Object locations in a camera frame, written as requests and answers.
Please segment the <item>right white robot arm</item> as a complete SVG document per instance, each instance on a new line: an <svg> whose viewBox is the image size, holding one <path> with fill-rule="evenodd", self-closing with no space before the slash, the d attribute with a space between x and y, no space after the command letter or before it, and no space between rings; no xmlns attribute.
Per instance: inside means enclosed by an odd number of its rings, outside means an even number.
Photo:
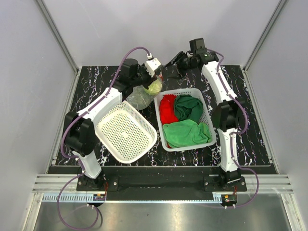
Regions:
<svg viewBox="0 0 308 231"><path fill-rule="evenodd" d="M188 70L198 69L207 79L215 95L217 106L212 115L221 148L221 162L217 183L229 191L240 183L241 171L236 157L236 137L240 134L240 120L248 121L244 102L238 98L221 70L224 56L208 49L203 38L189 42L190 50L180 51L164 68L168 78L181 79Z"/></svg>

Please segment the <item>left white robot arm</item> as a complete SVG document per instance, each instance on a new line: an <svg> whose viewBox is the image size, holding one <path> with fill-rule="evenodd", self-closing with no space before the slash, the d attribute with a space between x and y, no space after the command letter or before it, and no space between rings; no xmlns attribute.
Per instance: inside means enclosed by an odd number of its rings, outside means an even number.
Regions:
<svg viewBox="0 0 308 231"><path fill-rule="evenodd" d="M155 128L126 99L134 87L149 88L160 67L153 57L142 65L135 59L125 59L102 95L84 109L65 115L61 146L80 163L80 187L99 191L106 185L95 154L98 142L124 164L135 162L156 143Z"/></svg>

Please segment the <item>light green towel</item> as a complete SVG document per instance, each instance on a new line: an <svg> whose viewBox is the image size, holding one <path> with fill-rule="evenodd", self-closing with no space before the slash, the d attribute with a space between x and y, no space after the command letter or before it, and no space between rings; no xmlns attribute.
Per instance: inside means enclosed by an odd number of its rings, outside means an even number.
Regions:
<svg viewBox="0 0 308 231"><path fill-rule="evenodd" d="M198 124L189 119L164 124L163 134L171 148L195 146L212 141L212 135L207 124Z"/></svg>

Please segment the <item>empty white perforated basket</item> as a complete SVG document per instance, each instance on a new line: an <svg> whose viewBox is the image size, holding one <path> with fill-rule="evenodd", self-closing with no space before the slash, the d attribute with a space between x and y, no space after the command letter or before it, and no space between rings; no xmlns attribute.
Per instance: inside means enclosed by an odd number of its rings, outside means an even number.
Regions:
<svg viewBox="0 0 308 231"><path fill-rule="evenodd" d="M105 148L123 164L143 157L157 141L155 128L126 101L100 118L95 132Z"/></svg>

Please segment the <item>dark green cloth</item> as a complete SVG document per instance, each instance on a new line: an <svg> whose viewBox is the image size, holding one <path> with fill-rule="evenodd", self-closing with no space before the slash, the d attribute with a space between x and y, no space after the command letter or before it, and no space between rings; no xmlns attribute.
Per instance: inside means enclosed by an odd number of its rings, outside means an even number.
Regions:
<svg viewBox="0 0 308 231"><path fill-rule="evenodd" d="M179 95L174 101L174 112L179 121L189 119L199 123L204 112L203 103L191 95Z"/></svg>

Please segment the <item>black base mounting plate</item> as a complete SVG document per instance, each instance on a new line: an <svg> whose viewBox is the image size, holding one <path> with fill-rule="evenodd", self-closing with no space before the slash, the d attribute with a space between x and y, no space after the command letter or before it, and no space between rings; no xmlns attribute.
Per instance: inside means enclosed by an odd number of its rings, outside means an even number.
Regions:
<svg viewBox="0 0 308 231"><path fill-rule="evenodd" d="M98 192L107 189L116 192L122 189L190 188L205 192L246 192L244 178L232 185L223 186L216 175L107 175L96 180L80 177L77 191Z"/></svg>

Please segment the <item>red cloth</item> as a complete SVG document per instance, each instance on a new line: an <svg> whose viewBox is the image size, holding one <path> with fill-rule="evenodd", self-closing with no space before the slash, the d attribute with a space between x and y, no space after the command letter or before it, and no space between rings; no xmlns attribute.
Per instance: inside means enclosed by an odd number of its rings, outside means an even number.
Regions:
<svg viewBox="0 0 308 231"><path fill-rule="evenodd" d="M176 96L172 94L164 95L159 105L159 115L162 125L178 122L175 116L174 102Z"/></svg>

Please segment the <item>green fake cabbage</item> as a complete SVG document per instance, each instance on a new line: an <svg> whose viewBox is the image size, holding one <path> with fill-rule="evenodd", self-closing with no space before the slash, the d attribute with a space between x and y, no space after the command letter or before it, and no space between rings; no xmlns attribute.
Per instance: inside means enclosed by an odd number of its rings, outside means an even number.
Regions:
<svg viewBox="0 0 308 231"><path fill-rule="evenodd" d="M144 91L149 95L157 95L161 91L162 86L162 82L157 79L147 89L145 88Z"/></svg>

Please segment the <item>clear zip top bag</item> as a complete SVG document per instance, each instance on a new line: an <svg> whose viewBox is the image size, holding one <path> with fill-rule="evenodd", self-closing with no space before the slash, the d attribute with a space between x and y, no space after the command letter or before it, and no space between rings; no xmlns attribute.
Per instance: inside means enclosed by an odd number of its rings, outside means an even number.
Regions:
<svg viewBox="0 0 308 231"><path fill-rule="evenodd" d="M156 76L163 84L163 76ZM147 108L154 98L158 95L149 95L144 91L143 86L136 86L133 92L126 98L126 101L133 106L136 110L143 110Z"/></svg>

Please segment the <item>white basket with cloths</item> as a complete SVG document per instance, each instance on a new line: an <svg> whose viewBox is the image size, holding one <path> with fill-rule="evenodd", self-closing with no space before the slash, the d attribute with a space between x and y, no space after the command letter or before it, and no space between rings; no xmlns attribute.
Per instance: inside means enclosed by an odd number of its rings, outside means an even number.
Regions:
<svg viewBox="0 0 308 231"><path fill-rule="evenodd" d="M163 148L168 152L200 149L216 143L216 133L200 90L167 90L154 99Z"/></svg>

